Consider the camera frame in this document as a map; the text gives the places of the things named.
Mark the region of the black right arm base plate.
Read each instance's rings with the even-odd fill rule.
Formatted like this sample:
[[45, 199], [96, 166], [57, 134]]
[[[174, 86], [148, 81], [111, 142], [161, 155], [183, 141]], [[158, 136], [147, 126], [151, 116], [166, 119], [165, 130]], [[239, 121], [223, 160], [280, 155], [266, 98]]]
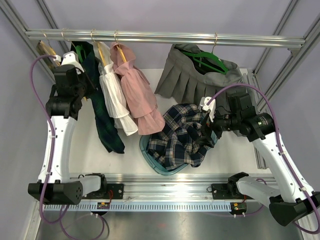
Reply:
[[243, 194], [232, 192], [227, 183], [213, 183], [210, 185], [211, 195], [214, 200], [244, 200]]

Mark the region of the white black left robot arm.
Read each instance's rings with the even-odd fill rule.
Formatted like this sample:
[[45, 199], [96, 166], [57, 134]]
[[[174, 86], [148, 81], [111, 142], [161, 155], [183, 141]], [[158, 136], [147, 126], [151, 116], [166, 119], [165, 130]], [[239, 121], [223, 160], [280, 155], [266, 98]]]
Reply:
[[71, 178], [69, 158], [72, 136], [82, 108], [82, 99], [94, 92], [94, 85], [78, 63], [62, 64], [54, 72], [55, 84], [45, 104], [47, 143], [43, 167], [28, 193], [44, 205], [77, 205], [83, 198], [102, 199], [108, 194], [102, 173]]

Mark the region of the yellow plastic hanger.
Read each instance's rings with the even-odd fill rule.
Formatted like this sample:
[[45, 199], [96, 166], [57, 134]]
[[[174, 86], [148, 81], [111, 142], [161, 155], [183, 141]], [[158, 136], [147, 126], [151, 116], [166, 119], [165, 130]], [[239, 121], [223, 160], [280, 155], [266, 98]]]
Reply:
[[54, 62], [54, 66], [59, 67], [62, 63], [62, 59], [59, 55], [57, 55], [57, 53], [55, 52], [55, 50], [52, 48], [51, 44], [50, 44], [50, 40], [48, 39], [47, 35], [42, 31], [43, 36], [45, 37], [45, 39], [47, 40], [47, 44], [44, 41], [40, 41], [39, 42], [39, 47], [40, 50], [43, 51], [44, 55], [52, 55], [55, 57], [55, 59], [53, 60]]

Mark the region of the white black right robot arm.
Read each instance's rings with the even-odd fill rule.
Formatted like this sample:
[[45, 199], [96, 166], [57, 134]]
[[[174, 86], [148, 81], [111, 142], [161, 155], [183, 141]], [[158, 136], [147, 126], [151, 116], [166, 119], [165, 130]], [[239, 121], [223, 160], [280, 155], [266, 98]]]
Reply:
[[213, 147], [212, 134], [218, 139], [223, 132], [238, 131], [262, 155], [278, 188], [262, 184], [245, 172], [228, 178], [227, 193], [232, 198], [248, 196], [267, 207], [281, 226], [287, 226], [313, 213], [320, 207], [320, 193], [298, 171], [281, 136], [276, 133], [274, 119], [268, 113], [256, 113], [248, 93], [234, 93], [227, 98], [230, 111], [221, 115], [216, 101], [202, 97], [199, 109], [205, 114], [198, 144]]

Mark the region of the navy white plaid skirt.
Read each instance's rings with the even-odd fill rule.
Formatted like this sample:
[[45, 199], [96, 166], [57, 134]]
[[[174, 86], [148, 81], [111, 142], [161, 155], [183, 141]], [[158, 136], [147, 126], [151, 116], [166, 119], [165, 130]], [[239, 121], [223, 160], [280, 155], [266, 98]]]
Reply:
[[200, 166], [211, 147], [198, 142], [203, 137], [201, 127], [204, 119], [198, 106], [193, 103], [176, 104], [163, 118], [164, 128], [149, 137], [147, 153], [168, 172], [184, 165]]

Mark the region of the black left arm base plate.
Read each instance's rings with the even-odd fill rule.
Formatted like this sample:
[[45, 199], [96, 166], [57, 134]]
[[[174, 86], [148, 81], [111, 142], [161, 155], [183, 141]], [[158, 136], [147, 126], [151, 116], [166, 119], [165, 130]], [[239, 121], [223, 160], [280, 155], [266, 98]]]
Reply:
[[101, 199], [122, 200], [124, 196], [123, 183], [108, 183], [106, 187], [102, 188], [102, 193], [99, 195]]

